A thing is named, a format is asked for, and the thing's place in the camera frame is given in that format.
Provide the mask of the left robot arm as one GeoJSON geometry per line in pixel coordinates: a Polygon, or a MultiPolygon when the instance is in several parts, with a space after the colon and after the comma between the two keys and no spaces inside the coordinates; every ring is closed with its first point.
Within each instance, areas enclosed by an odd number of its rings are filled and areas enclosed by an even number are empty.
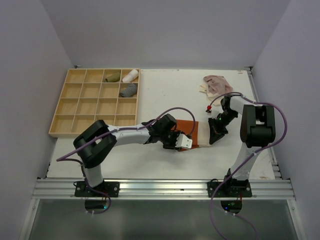
{"type": "Polygon", "coordinates": [[[104,184],[101,163],[114,147],[130,144],[153,144],[161,142],[163,148],[180,150],[185,135],[176,129],[177,121],[166,114],[156,121],[150,120],[135,126],[117,128],[107,125],[103,120],[97,120],[74,141],[77,152],[84,165],[87,180],[86,190],[92,196],[103,193],[104,184]]]}

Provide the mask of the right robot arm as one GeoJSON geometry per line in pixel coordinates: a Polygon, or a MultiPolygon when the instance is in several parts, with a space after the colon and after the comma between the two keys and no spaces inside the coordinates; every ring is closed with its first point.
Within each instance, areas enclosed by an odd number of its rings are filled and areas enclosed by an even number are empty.
{"type": "Polygon", "coordinates": [[[227,126],[241,116],[240,140],[242,142],[236,161],[227,173],[231,179],[223,183],[223,192],[227,196],[235,196],[241,185],[238,181],[247,181],[252,167],[258,158],[259,149],[267,147],[276,138],[275,109],[269,104],[254,103],[241,94],[227,94],[220,101],[222,112],[211,113],[208,119],[212,145],[228,134],[227,126]]]}

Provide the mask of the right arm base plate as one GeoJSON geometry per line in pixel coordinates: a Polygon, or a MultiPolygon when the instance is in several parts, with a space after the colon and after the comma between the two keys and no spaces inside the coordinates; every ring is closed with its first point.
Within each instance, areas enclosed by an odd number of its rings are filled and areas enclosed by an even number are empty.
{"type": "MultiPolygon", "coordinates": [[[[215,178],[206,183],[209,198],[212,197],[221,183],[222,181],[218,181],[215,178]]],[[[224,183],[214,194],[214,198],[251,198],[252,196],[251,185],[248,180],[236,180],[233,178],[224,183]]]]}

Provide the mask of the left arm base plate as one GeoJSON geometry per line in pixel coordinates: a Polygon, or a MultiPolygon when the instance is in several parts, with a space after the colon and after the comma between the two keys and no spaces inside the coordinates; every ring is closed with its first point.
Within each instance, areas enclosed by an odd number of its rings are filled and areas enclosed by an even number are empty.
{"type": "Polygon", "coordinates": [[[75,181],[75,197],[95,198],[104,197],[107,194],[111,198],[117,198],[120,191],[120,183],[118,181],[104,181],[91,190],[85,181],[75,181]]]}

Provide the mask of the orange and cream underwear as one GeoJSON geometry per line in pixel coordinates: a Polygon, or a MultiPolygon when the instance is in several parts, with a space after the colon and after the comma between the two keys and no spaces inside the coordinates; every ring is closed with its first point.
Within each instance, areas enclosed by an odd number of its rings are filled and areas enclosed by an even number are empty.
{"type": "MultiPolygon", "coordinates": [[[[182,120],[177,119],[177,127],[176,130],[182,131],[184,133],[189,133],[193,128],[192,120],[182,120]]],[[[191,150],[197,148],[206,148],[210,147],[210,127],[207,121],[196,121],[195,129],[192,132],[192,147],[191,150]]]]}

